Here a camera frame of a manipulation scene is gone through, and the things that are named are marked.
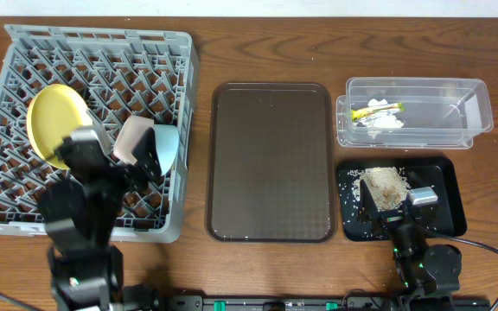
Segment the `white wall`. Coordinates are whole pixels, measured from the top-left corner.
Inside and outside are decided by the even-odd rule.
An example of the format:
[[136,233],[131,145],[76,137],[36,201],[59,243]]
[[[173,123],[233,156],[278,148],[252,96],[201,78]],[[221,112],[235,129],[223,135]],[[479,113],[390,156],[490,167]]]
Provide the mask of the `white wall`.
[[498,0],[0,0],[0,16],[498,17]]

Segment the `wooden table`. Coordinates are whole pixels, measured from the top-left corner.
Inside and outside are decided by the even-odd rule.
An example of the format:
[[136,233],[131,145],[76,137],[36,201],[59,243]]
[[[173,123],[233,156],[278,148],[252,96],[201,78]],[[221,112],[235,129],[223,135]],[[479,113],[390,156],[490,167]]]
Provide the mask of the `wooden table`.
[[[390,242],[353,243],[339,230],[326,244],[222,244],[203,226],[213,90],[228,81],[316,82],[333,103],[355,76],[483,79],[495,128],[469,150],[444,152],[455,164],[468,232],[498,248],[498,19],[416,18],[0,18],[0,69],[10,38],[5,23],[161,29],[189,32],[201,59],[189,146],[188,198],[180,238],[172,244],[116,243],[126,284],[199,289],[209,295],[344,295],[399,286]],[[344,149],[355,157],[423,156],[435,151]],[[0,290],[54,309],[45,256],[49,238],[0,236]],[[498,256],[459,244],[459,295],[498,296]],[[0,310],[11,308],[0,301]]]

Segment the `black tray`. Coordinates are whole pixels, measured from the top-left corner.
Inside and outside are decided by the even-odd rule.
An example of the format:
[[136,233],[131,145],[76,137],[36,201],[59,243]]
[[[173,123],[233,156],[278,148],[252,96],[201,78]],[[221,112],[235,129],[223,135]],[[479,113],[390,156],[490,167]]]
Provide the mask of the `black tray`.
[[319,243],[336,230],[331,102],[317,84],[214,93],[206,228],[223,242]]
[[389,239],[387,235],[372,236],[371,225],[357,220],[359,201],[351,191],[353,182],[358,177],[348,175],[348,171],[365,168],[404,168],[406,174],[415,171],[420,179],[433,186],[439,198],[436,218],[428,229],[452,237],[462,236],[467,229],[463,202],[458,190],[457,175],[453,163],[445,157],[418,159],[381,159],[346,161],[337,167],[337,184],[342,206],[343,231],[351,241],[378,241]]

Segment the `plastic tray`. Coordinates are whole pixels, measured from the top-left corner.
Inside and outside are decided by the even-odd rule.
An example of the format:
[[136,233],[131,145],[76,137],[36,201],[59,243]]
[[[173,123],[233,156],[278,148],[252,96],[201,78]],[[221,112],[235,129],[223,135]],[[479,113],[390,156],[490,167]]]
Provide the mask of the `plastic tray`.
[[331,109],[316,84],[214,93],[206,227],[223,242],[319,243],[336,230]]
[[458,190],[457,175],[453,163],[445,157],[397,159],[397,160],[358,160],[342,162],[337,168],[339,199],[342,206],[343,231],[351,241],[387,240],[386,234],[373,236],[372,225],[357,220],[360,201],[353,196],[352,185],[357,177],[349,171],[365,168],[403,168],[405,174],[414,171],[426,184],[432,185],[439,198],[436,218],[428,229],[452,237],[462,236],[467,229],[463,202]]
[[71,86],[84,98],[94,122],[104,126],[113,142],[130,115],[178,127],[180,150],[172,170],[145,193],[125,196],[112,232],[113,240],[176,240],[182,230],[199,70],[191,37],[172,31],[5,29],[13,43],[0,74],[0,234],[45,234],[36,198],[69,174],[48,164],[31,170],[40,159],[26,134],[28,105],[43,87],[56,83]]
[[[402,103],[402,128],[355,125],[351,110],[371,99]],[[479,79],[352,78],[336,103],[337,137],[343,147],[468,149],[473,138],[493,129],[488,90]]]

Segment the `gray dish rack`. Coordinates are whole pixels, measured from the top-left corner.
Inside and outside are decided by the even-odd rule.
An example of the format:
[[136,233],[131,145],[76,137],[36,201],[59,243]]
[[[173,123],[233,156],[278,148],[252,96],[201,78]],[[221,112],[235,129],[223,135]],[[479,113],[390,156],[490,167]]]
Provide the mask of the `gray dish rack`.
[[[28,105],[43,87],[71,86],[112,142],[130,115],[176,125],[175,165],[143,193],[128,193],[112,240],[169,243],[182,231],[188,135],[199,60],[182,32],[5,25],[12,44],[0,74],[0,234],[44,235],[36,200],[69,172],[44,164],[26,132]],[[115,164],[118,159],[112,158]]]

